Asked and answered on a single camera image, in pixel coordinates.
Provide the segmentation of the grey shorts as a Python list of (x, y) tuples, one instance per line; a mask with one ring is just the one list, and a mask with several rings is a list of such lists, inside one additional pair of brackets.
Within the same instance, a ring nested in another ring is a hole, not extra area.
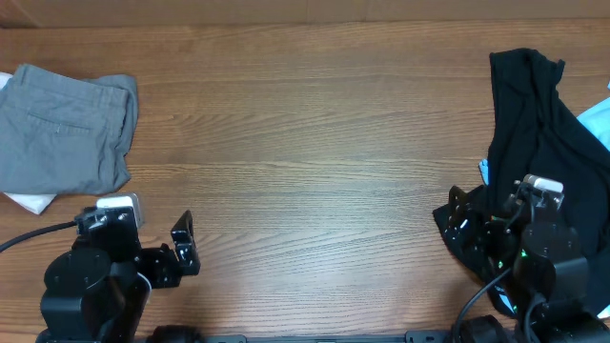
[(74, 79), (24, 64), (1, 90), (1, 190), (105, 194), (131, 178), (134, 77)]

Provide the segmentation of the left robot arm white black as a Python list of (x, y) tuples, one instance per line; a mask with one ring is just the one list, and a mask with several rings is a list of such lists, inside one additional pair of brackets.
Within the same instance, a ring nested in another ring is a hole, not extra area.
[(1, 248), (71, 226), (77, 229), (71, 249), (44, 274), (40, 312), (47, 328), (40, 342), (133, 342), (152, 290), (176, 288), (200, 271), (191, 212), (174, 224), (171, 246), (143, 248), (131, 207), (88, 207), (71, 222), (21, 234)]

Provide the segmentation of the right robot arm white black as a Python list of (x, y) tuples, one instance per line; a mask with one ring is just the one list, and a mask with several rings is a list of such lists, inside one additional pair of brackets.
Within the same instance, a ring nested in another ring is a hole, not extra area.
[(483, 290), (499, 287), (517, 320), (512, 333), (494, 317), (461, 313), (453, 342), (606, 342), (608, 327), (584, 305), (589, 268), (575, 229), (562, 223), (562, 192), (518, 183), (505, 212), (492, 215), (476, 203), (479, 187), (449, 191), (440, 231), (448, 250), (477, 274)]

